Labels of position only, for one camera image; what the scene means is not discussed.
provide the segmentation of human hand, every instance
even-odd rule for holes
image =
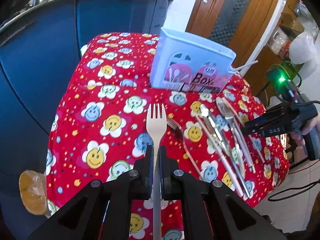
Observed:
[[[306,122],[305,126],[303,127],[301,133],[302,135],[306,135],[308,134],[312,128],[316,127],[316,129],[318,130],[318,132],[320,131],[320,115],[318,113],[318,115],[313,118],[310,119]],[[297,146],[304,146],[306,144],[306,142],[304,141],[303,137],[296,133],[296,132],[291,132],[290,136],[293,140],[295,140],[295,142],[297,143]]]

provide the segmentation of fork handle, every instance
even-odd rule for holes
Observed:
[[[159,143],[153,144],[153,239],[161,239],[161,189]]]

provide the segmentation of red tablecloth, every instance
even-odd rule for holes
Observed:
[[[152,143],[146,133],[150,103],[163,103],[167,115],[183,127],[186,145],[201,172],[199,175],[188,159],[181,138],[168,127],[161,144],[166,146],[168,156],[178,161],[179,168],[207,181],[218,178],[234,190],[226,169],[195,119],[203,103],[219,120],[220,113],[213,101],[217,95],[150,88],[148,76],[157,41],[156,35],[136,33],[103,34],[90,41],[58,106],[50,134],[46,174],[52,213],[91,180],[116,179],[143,157],[146,145]],[[265,111],[239,74],[231,78],[219,96],[225,96],[244,119],[251,120]],[[224,131],[233,147],[227,126]],[[289,169],[276,137],[267,141],[258,135],[253,137],[266,162],[262,163],[245,137],[256,168],[253,174],[245,162],[250,198],[244,199],[252,207],[285,179]],[[163,239],[183,239],[180,202],[163,201],[162,208]],[[130,237],[152,239],[150,200],[134,201],[131,219],[137,222]]]

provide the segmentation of yellow smiley face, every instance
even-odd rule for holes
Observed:
[[[190,129],[188,130],[188,136],[190,141],[198,142],[202,137],[202,131],[200,130],[199,127],[191,126]]]
[[[90,152],[88,152],[86,162],[91,169],[99,168],[103,164],[103,161],[104,153],[102,150],[93,148]]]
[[[267,168],[265,173],[266,173],[267,179],[270,179],[271,178],[271,169]]]
[[[95,49],[94,52],[95,52],[96,54],[99,54],[99,53],[105,52],[105,50],[104,50],[103,48],[98,48],[98,49]]]
[[[130,233],[136,234],[143,227],[143,219],[138,214],[131,214]]]
[[[264,152],[264,154],[265,154],[266,156],[269,156],[269,155],[270,155],[270,150],[269,150],[267,147],[265,147],[265,148],[263,149],[263,152]]]
[[[110,35],[111,35],[111,33],[106,33],[106,34],[101,35],[101,37],[106,38],[106,37],[109,37]]]
[[[94,89],[96,87],[96,85],[94,84],[94,85],[89,85],[89,86],[87,86],[87,89],[88,90],[92,90],[92,89]]]
[[[242,102],[241,100],[238,102],[238,105],[240,106],[240,108],[242,110],[247,109],[247,106],[244,104],[244,102]]]
[[[287,156],[287,153],[285,151],[283,151],[283,157],[287,160],[288,159],[288,156]]]
[[[200,113],[200,106],[201,106],[201,102],[199,101],[194,101],[190,108],[192,109],[192,111],[194,111],[195,113]]]
[[[241,119],[242,123],[249,121],[249,118],[247,116],[245,116],[244,114],[240,116],[240,119]]]
[[[101,72],[105,73],[107,75],[111,75],[113,72],[113,67],[109,66],[109,65],[105,65],[101,68]]]
[[[105,121],[104,121],[104,128],[106,130],[109,130],[111,132],[115,131],[118,129],[121,125],[121,117],[119,115],[113,114],[109,116]]]
[[[111,48],[115,48],[115,47],[117,47],[118,45],[117,44],[115,44],[115,43],[109,43],[108,44],[108,47],[111,47]]]
[[[232,180],[228,172],[223,175],[222,182],[226,184],[228,187],[232,186]]]
[[[149,49],[148,52],[152,55],[156,54],[156,49]]]

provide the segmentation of fork tines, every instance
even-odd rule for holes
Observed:
[[[164,105],[162,105],[161,113],[160,113],[160,105],[159,104],[153,104],[153,114],[151,115],[151,104],[149,105],[148,112],[147,112],[147,119],[148,118],[154,118],[154,119],[162,119],[163,113],[165,113]]]

